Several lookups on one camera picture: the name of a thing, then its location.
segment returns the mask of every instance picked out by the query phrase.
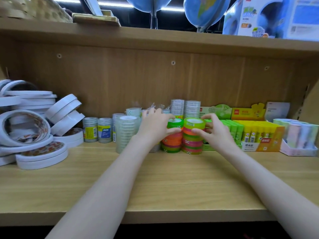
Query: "hand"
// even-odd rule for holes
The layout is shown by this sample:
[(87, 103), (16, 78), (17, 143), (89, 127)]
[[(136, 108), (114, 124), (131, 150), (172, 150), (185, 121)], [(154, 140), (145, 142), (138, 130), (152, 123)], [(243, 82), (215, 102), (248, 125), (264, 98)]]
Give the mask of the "hand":
[(157, 110), (151, 108), (143, 111), (142, 123), (136, 136), (154, 146), (168, 135), (181, 132), (181, 129), (177, 127), (167, 129), (169, 119), (175, 119), (175, 116), (173, 114), (162, 114), (161, 108)]
[(206, 127), (209, 127), (206, 128), (206, 131), (209, 133), (197, 128), (193, 128), (192, 132), (204, 138), (212, 148), (221, 154), (225, 153), (229, 149), (238, 148), (229, 132), (228, 127), (218, 119), (216, 114), (211, 113), (203, 115), (201, 118), (212, 120), (212, 122), (206, 123)]

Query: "forearm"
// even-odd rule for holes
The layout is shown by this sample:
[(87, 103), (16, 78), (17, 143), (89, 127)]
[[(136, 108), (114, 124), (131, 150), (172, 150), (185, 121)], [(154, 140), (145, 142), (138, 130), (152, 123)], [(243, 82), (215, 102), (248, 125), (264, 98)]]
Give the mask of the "forearm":
[(47, 238), (113, 238), (126, 211), (138, 170), (151, 149), (149, 146), (147, 141), (134, 136)]
[(293, 239), (319, 238), (319, 208), (240, 149), (221, 154), (253, 187)]

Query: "map on globe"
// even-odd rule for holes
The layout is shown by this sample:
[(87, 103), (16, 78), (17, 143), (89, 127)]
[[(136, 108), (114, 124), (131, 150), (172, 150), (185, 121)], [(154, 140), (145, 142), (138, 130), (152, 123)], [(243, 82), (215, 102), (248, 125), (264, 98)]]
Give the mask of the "map on globe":
[(205, 11), (215, 4), (216, 0), (201, 0), (201, 4), (198, 10), (198, 17), (200, 17)]

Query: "person's right hand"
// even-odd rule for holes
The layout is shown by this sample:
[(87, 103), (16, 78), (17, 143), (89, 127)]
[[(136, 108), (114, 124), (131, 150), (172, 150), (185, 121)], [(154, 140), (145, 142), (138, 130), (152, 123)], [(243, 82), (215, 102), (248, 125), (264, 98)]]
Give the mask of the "person's right hand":
[(206, 127), (209, 127), (206, 128), (206, 131), (209, 133), (197, 128), (193, 128), (192, 132), (204, 138), (219, 153), (223, 153), (229, 149), (238, 149), (228, 127), (218, 119), (216, 114), (210, 113), (203, 115), (201, 118), (212, 120), (212, 122), (206, 123)]

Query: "barcode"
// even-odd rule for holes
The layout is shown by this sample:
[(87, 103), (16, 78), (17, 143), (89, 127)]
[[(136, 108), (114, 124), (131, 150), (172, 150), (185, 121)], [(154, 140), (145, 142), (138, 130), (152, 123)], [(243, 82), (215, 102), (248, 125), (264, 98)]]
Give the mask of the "barcode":
[(95, 138), (97, 138), (98, 137), (98, 130), (97, 130), (97, 128), (95, 127), (95, 128), (93, 128), (93, 136), (95, 137)]

